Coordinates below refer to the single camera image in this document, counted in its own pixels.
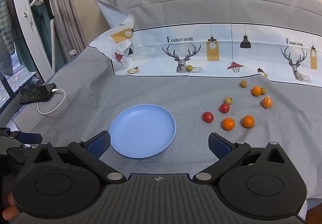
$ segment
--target tangerine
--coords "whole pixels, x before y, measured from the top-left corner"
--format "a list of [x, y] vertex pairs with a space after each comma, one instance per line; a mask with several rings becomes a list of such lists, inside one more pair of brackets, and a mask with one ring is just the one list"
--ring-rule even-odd
[[261, 89], [258, 86], [254, 86], [254, 88], [252, 89], [252, 93], [254, 96], [260, 96]]
[[245, 128], [251, 128], [255, 124], [255, 119], [253, 116], [247, 115], [243, 118], [243, 126]]
[[232, 129], [234, 129], [235, 121], [233, 118], [230, 117], [225, 118], [222, 122], [222, 126], [224, 130], [231, 131]]
[[272, 107], [273, 105], [273, 101], [270, 97], [265, 97], [263, 100], [262, 100], [262, 104], [263, 104], [263, 107], [265, 109], [269, 109], [270, 107]]

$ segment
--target blue plate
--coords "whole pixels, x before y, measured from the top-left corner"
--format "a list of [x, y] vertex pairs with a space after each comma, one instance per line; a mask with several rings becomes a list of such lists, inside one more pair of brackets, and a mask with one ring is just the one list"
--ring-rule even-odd
[[147, 158], [168, 147], [175, 130], [175, 120], [165, 108], [142, 104], [117, 115], [109, 133], [117, 152], [130, 158]]

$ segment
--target red lamp illustration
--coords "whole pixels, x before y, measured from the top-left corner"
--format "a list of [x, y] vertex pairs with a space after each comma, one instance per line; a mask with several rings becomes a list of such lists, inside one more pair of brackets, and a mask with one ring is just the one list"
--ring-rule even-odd
[[232, 41], [232, 27], [230, 24], [230, 29], [231, 29], [231, 66], [229, 66], [227, 68], [228, 69], [232, 69], [233, 72], [239, 72], [240, 71], [240, 67], [244, 67], [243, 65], [238, 64], [237, 62], [234, 62], [233, 60], [233, 41]]
[[123, 63], [121, 62], [121, 59], [122, 59], [122, 57], [124, 56], [124, 55], [122, 55], [122, 54], [119, 54], [119, 53], [116, 53], [116, 52], [114, 52], [115, 53], [115, 60], [118, 62], [118, 63], [120, 63], [120, 64], [122, 64], [123, 65]]

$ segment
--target plaid shirt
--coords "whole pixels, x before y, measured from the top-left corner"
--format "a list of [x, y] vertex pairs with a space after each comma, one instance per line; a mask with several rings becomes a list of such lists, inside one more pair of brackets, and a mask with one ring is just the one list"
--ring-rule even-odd
[[14, 54], [13, 36], [11, 32], [11, 18], [9, 16], [6, 0], [0, 0], [0, 36], [10, 55]]

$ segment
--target metal screw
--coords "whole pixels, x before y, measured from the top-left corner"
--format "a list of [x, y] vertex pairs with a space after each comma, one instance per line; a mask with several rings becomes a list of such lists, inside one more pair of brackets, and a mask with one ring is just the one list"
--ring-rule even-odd
[[107, 178], [110, 181], [119, 181], [123, 178], [123, 175], [119, 172], [111, 172], [111, 173], [107, 174]]
[[197, 180], [208, 181], [211, 179], [211, 175], [207, 172], [200, 172], [196, 175]]

